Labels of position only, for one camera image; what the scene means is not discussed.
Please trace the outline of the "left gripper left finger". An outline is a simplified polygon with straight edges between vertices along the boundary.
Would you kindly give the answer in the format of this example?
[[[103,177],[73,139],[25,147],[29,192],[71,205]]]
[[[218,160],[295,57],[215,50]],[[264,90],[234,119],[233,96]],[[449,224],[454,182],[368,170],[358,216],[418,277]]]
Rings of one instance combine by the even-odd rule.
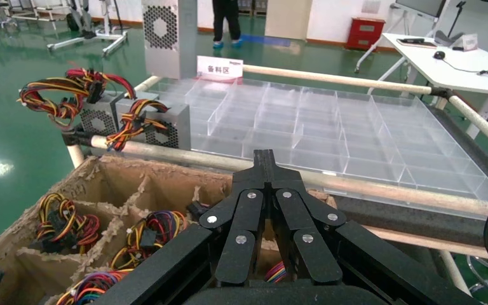
[[[210,249],[219,254],[214,277],[221,287],[244,286],[257,260],[257,234],[264,225],[264,151],[254,151],[254,165],[233,173],[231,193],[200,217],[214,233]]]

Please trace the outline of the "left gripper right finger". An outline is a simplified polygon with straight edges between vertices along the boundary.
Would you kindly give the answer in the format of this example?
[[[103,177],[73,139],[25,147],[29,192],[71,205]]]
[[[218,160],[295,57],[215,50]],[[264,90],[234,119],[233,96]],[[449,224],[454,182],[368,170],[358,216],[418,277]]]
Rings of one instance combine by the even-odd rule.
[[[266,150],[266,192],[268,217],[288,274],[315,285],[340,283],[342,269],[332,242],[346,215],[309,194],[301,174],[278,166],[271,149]]]

